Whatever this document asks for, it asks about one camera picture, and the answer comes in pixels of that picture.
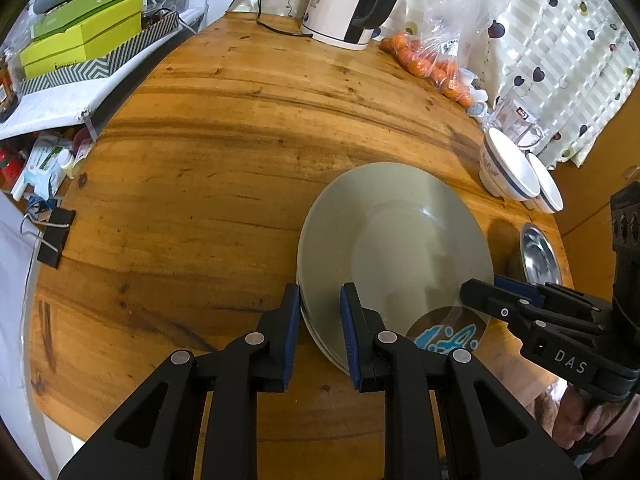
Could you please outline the person's right hand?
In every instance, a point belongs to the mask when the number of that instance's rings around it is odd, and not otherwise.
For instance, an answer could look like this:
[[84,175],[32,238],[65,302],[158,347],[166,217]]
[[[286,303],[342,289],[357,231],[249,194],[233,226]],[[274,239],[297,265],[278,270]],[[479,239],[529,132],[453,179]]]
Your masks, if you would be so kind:
[[[568,450],[575,443],[582,440],[587,434],[596,436],[602,431],[623,408],[624,402],[605,403],[596,406],[585,413],[585,399],[579,390],[573,385],[568,385],[562,395],[562,399],[556,402],[548,389],[537,396],[535,401],[527,407],[534,419],[539,422],[550,434],[556,444]],[[630,448],[636,437],[629,437],[631,430],[636,426],[639,415],[639,396],[627,406],[625,413],[617,419],[617,422],[608,428],[604,440],[596,448],[589,465],[595,465],[612,458],[620,448]]]

